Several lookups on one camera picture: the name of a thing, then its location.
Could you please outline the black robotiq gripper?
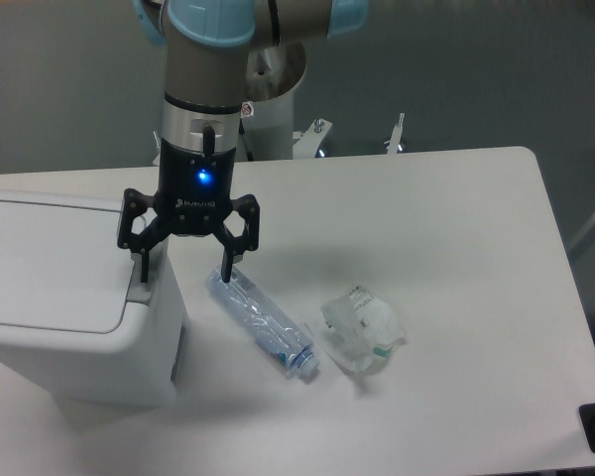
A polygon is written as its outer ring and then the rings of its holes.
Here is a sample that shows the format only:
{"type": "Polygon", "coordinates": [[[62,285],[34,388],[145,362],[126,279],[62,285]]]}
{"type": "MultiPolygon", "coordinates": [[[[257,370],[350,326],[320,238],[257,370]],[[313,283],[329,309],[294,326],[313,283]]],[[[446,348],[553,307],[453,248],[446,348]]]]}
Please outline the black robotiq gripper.
{"type": "Polygon", "coordinates": [[[117,246],[141,259],[141,282],[149,281],[150,252],[170,235],[214,235],[223,246],[220,277],[229,283],[233,265],[260,241],[260,204],[253,194],[231,199],[236,150],[204,155],[162,141],[158,187],[154,196],[126,188],[117,231],[117,246]],[[140,233],[134,222],[149,209],[156,217],[140,233]],[[243,221],[235,236],[225,220],[236,212],[243,221]]]}

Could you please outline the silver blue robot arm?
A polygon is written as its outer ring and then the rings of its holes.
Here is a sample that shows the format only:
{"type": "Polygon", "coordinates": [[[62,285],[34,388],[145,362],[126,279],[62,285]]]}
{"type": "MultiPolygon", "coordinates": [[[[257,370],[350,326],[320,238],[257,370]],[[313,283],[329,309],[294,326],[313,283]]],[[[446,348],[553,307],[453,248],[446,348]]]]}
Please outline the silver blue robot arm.
{"type": "Polygon", "coordinates": [[[367,1],[137,1],[147,36],[167,48],[158,187],[123,193],[117,245],[149,280],[151,252],[172,235],[213,235],[229,282],[259,247],[260,205],[232,198],[249,55],[361,28],[367,1]]]}

